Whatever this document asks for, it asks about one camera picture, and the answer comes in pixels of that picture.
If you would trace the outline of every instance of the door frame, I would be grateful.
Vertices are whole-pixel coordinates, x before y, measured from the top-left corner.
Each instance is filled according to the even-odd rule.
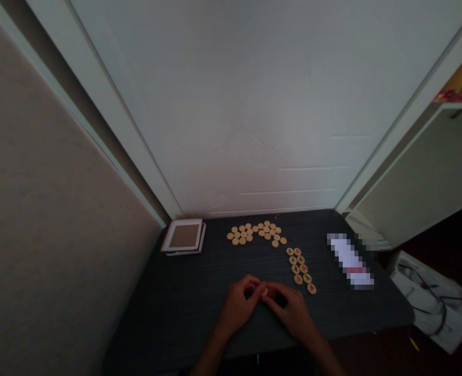
[[[182,217],[179,203],[70,1],[26,1],[164,209],[172,219]],[[462,27],[335,206],[336,211],[346,210],[461,64]]]

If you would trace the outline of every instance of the beige wall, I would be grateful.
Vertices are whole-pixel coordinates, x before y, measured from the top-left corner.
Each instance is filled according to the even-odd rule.
[[[393,246],[462,209],[462,113],[454,112],[442,111],[358,206]]]
[[[0,374],[97,371],[160,230],[0,28]]]

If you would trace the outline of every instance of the hand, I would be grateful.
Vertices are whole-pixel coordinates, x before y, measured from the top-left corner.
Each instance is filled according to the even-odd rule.
[[[232,284],[220,312],[216,331],[226,338],[230,338],[249,320],[265,288],[265,284],[261,284],[257,277],[250,274],[241,281]],[[248,300],[245,298],[246,290],[253,292]]]
[[[262,300],[287,327],[292,336],[304,346],[308,346],[318,337],[318,330],[307,310],[304,297],[300,291],[278,282],[267,282],[267,296]],[[285,308],[281,308],[273,299],[280,293],[287,300]]]

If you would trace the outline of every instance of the black cable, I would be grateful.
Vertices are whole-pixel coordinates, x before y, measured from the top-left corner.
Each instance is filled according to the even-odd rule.
[[[439,334],[442,330],[443,330],[443,327],[445,326],[445,321],[446,321],[446,304],[445,302],[443,301],[443,299],[441,298],[438,298],[436,296],[436,294],[433,292],[433,290],[431,289],[431,287],[425,282],[424,278],[422,278],[422,276],[414,269],[414,268],[411,268],[410,266],[407,266],[407,265],[403,265],[403,264],[398,264],[398,266],[401,266],[403,268],[406,268],[406,269],[410,269],[412,271],[414,271],[420,278],[420,280],[422,281],[422,283],[424,283],[424,285],[426,286],[426,288],[431,292],[431,294],[436,298],[437,302],[440,302],[441,303],[441,308],[442,308],[442,312],[441,312],[441,324],[439,325],[438,329],[436,329],[436,331],[433,333],[433,334],[429,334],[430,337],[434,336],[434,335],[437,335]],[[427,312],[427,311],[424,311],[424,310],[421,310],[420,308],[417,308],[417,307],[414,307],[412,306],[413,309],[417,310],[417,311],[420,311],[420,312],[423,312],[423,313],[426,313],[426,314],[430,314],[430,315],[435,315],[437,313],[431,313],[431,312]]]

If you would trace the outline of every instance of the round wooden game piece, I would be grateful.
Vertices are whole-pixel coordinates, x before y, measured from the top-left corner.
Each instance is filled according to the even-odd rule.
[[[316,290],[316,286],[314,286],[313,284],[308,284],[307,285],[307,290],[309,291],[309,293],[311,295],[314,295],[316,294],[317,290]]]
[[[293,280],[294,280],[295,283],[296,283],[297,285],[299,285],[299,286],[300,286],[301,284],[304,283],[304,280],[303,280],[302,277],[301,277],[300,275],[298,275],[298,274],[295,274]]]
[[[313,281],[311,276],[309,274],[307,274],[307,273],[304,274],[303,278],[304,278],[304,282],[306,282],[307,284],[310,284]]]

